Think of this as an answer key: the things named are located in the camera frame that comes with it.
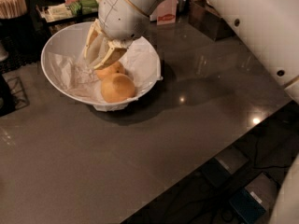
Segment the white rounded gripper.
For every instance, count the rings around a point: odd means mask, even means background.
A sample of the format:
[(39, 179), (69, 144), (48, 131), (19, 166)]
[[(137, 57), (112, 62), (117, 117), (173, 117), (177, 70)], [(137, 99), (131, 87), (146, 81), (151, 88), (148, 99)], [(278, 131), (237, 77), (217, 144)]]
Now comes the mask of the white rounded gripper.
[[(93, 69), (118, 61), (132, 45), (132, 39), (145, 33), (149, 22), (126, 0), (101, 0), (98, 19), (90, 26), (83, 50), (83, 58)], [(104, 40), (105, 34), (114, 40)]]

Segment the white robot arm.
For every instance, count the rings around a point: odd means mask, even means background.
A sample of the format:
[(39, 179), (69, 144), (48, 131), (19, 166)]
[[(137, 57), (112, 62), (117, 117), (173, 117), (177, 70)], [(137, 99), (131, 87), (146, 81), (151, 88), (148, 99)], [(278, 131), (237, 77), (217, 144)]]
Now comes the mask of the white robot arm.
[[(101, 37), (92, 68), (116, 62), (143, 35), (147, 18), (164, 0), (100, 0), (98, 21), (88, 33)], [(280, 87), (299, 103), (299, 0), (207, 0)]]

